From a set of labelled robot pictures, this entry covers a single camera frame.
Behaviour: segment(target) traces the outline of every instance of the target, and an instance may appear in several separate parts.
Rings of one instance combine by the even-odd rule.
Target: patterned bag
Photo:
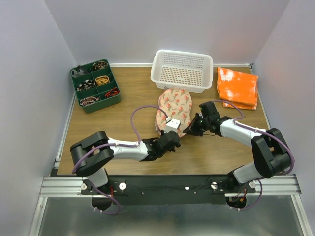
[[[158,99],[158,106],[163,109],[171,118],[181,121],[181,126],[178,130],[179,137],[185,135],[183,130],[190,125],[190,110],[192,100],[189,92],[179,88],[170,88],[166,90]],[[161,134],[164,130],[166,121],[163,112],[158,111],[156,116],[156,131]]]

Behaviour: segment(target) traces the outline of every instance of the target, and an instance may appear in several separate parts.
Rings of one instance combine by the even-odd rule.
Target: white wall
[[[254,62],[289,0],[45,0],[79,63],[152,63],[159,49]]]
[[[0,235],[29,233],[53,167],[76,62],[42,0],[0,1]]]
[[[292,0],[260,52],[254,72],[268,119],[296,159],[302,201],[315,232],[315,1]]]

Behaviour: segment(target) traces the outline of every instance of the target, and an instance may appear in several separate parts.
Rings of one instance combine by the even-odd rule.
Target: green organizer tray
[[[98,61],[101,61],[101,60],[97,60],[97,61],[94,61],[94,62],[89,63],[89,64],[81,65],[81,67],[83,69],[88,71],[87,74],[80,76],[80,77],[76,77],[76,78],[71,76],[78,104],[86,113],[92,113],[92,112],[98,111],[100,109],[103,109],[105,107],[112,106],[114,104],[119,103],[122,100],[120,88],[117,84],[114,73],[113,73],[109,64],[108,64],[108,67],[105,69],[92,72],[92,65]],[[93,80],[95,82],[95,79],[98,76],[102,76],[102,75],[107,75],[109,77],[110,82],[107,84],[104,84],[104,85],[90,88],[88,90],[81,91],[81,92],[77,91],[77,87],[80,83],[84,82],[85,80]],[[114,87],[118,88],[119,94],[116,96],[113,96],[113,97],[106,98],[105,97],[106,93],[108,93]],[[90,97],[90,96],[100,98],[100,100],[94,104],[89,105],[89,106],[85,106],[85,107],[81,106],[80,100],[83,98],[86,98],[86,97]]]

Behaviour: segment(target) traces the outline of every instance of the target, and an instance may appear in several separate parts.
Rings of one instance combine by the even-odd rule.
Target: wooden surface
[[[250,73],[247,67],[230,69]],[[150,67],[113,68],[113,71],[121,88],[121,103],[91,114],[85,114],[78,103],[75,103],[59,165],[59,175],[71,174],[73,162],[69,148],[72,144],[99,130],[106,131],[114,139],[136,141],[129,122],[132,111],[144,105],[158,105],[158,98],[163,90],[150,80]],[[210,89],[201,94],[191,93],[191,119],[196,112],[200,112],[199,104],[219,98],[216,68],[214,71]],[[223,108],[220,103],[216,103],[216,107],[221,116],[239,117],[235,109]],[[260,103],[256,111],[242,111],[246,116],[242,123],[268,128]],[[134,124],[142,139],[157,136],[154,126],[156,112],[154,108],[147,108],[136,113]],[[176,152],[169,152],[152,162],[112,160],[106,164],[106,170],[109,174],[120,175],[226,174],[253,161],[251,148],[230,138],[185,135],[181,138],[181,145]]]

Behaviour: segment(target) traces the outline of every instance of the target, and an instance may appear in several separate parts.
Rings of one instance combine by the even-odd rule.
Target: white basket
[[[212,57],[198,53],[159,50],[153,60],[151,80],[160,89],[167,86],[202,93],[212,85]]]

